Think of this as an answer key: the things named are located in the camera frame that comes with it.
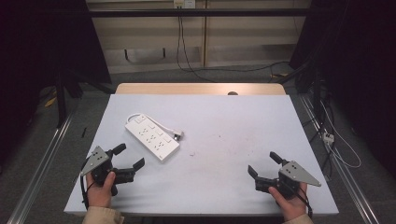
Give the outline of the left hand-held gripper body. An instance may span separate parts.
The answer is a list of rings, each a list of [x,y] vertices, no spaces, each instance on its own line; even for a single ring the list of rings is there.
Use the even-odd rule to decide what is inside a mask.
[[[80,171],[80,186],[84,196],[87,195],[84,187],[84,175],[87,173],[92,175],[95,183],[103,185],[107,175],[110,172],[114,172],[116,174],[116,179],[111,188],[111,193],[113,196],[118,194],[118,184],[134,181],[135,170],[133,166],[131,168],[125,169],[118,169],[114,167],[112,164],[112,158],[114,156],[115,155],[112,154],[112,149],[104,151],[101,147],[97,146],[92,152],[91,156],[84,161]]]

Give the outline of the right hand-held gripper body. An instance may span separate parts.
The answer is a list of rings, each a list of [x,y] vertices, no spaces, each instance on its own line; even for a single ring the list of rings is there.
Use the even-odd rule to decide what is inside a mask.
[[[268,193],[269,188],[273,187],[285,199],[291,199],[296,196],[301,183],[316,187],[321,186],[321,183],[296,161],[283,162],[283,166],[278,171],[278,177],[274,179],[255,174],[255,190]]]

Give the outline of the person's right hand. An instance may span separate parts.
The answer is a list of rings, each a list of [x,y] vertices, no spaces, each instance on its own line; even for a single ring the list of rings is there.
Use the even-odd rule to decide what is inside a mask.
[[[268,190],[280,206],[280,210],[285,221],[291,221],[306,214],[306,205],[304,202],[306,199],[305,194],[307,185],[305,183],[300,184],[300,189],[298,191],[302,199],[299,199],[297,196],[295,196],[293,199],[286,200],[274,187],[270,187]]]

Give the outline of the person's left hand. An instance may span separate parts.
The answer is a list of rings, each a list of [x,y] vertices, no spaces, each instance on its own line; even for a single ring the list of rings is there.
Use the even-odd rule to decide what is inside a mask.
[[[86,181],[88,185],[87,194],[89,206],[109,208],[111,206],[111,188],[115,181],[116,175],[114,172],[110,172],[104,184],[102,186],[97,185],[91,174],[86,175]]]

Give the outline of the pale grey table mat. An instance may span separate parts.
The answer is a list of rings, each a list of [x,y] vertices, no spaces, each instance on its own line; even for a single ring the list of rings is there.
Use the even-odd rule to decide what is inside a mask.
[[[179,150],[159,161],[125,128],[143,113],[184,133]],[[145,160],[134,182],[122,184],[115,209],[135,216],[277,216],[273,198],[255,189],[248,168],[275,178],[269,156],[297,161],[318,181],[324,176],[287,95],[115,94],[92,142],[110,149],[125,144],[117,168]]]

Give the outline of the black metal stand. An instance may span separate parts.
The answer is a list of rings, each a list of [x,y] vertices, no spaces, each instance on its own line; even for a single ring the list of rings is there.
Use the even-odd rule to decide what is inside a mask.
[[[58,101],[58,128],[60,128],[65,123],[67,118],[64,91],[68,91],[72,98],[80,98],[83,95],[83,90],[79,86],[80,82],[88,83],[90,86],[105,94],[114,94],[116,92],[115,89],[107,87],[104,84],[93,80],[92,78],[82,75],[81,73],[75,72],[73,70],[60,71],[55,76],[55,88],[57,92],[56,99]]]

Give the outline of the light wooden table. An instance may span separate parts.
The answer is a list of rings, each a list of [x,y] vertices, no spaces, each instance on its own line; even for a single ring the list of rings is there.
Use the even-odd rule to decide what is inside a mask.
[[[121,83],[116,94],[285,95],[276,83]]]

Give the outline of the black curtain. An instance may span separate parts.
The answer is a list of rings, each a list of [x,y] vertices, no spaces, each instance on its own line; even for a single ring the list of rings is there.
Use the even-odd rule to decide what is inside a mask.
[[[353,128],[396,178],[396,0],[311,0],[334,11],[305,18],[290,66],[297,68],[323,37],[318,69]]]
[[[24,136],[39,93],[111,81],[86,0],[0,0],[0,164]]]

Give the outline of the black horizontal metal bar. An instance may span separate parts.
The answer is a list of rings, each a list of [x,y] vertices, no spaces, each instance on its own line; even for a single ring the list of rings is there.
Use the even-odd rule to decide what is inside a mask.
[[[91,17],[294,17],[307,16],[313,11],[307,8],[270,9],[96,9],[89,12]]]

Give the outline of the aluminium floor rail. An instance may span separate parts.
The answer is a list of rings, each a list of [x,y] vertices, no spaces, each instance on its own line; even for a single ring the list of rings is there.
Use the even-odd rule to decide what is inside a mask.
[[[70,126],[71,121],[75,116],[75,111],[72,111],[61,125],[55,130],[49,145],[46,148],[38,167],[16,204],[7,224],[23,224],[30,212],[30,209],[35,201],[35,198],[43,184],[43,181],[50,169],[54,157],[64,140],[64,136]]]
[[[310,123],[315,128],[316,132],[320,136],[320,126],[319,121],[316,119],[314,115],[314,109],[311,101],[308,96],[300,96],[300,100],[304,105],[304,109],[307,115],[310,118]],[[379,219],[377,218],[373,207],[370,205],[366,196],[364,195],[361,187],[358,182],[355,180],[354,176],[349,170],[349,166],[347,166],[343,162],[343,158],[339,154],[337,148],[335,147],[333,151],[331,151],[331,147],[325,146],[327,152],[332,153],[332,163],[333,167],[337,170],[340,175],[344,185],[346,186],[347,192],[349,193],[353,203],[355,204],[357,210],[359,211],[363,222],[365,224],[380,224]]]

